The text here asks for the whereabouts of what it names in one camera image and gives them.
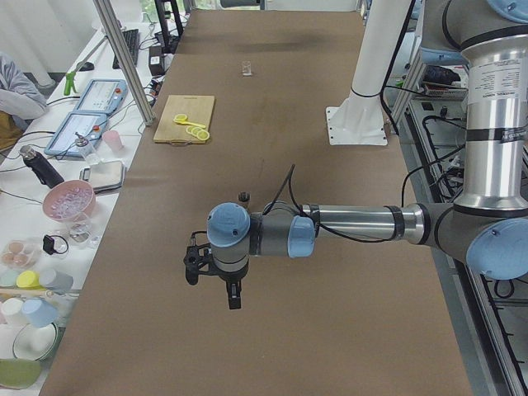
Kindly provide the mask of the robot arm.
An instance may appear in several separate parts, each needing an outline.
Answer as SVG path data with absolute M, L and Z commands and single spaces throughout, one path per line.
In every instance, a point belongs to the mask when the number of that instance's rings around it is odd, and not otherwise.
M 207 243 L 190 243 L 186 280 L 217 276 L 231 309 L 242 304 L 252 256 L 307 257 L 319 236 L 360 243 L 407 240 L 438 248 L 495 280 L 527 272 L 527 202 L 521 165 L 527 136 L 527 4 L 428 1 L 422 45 L 469 62 L 464 185 L 451 204 L 357 207 L 273 200 L 260 213 L 214 207 Z

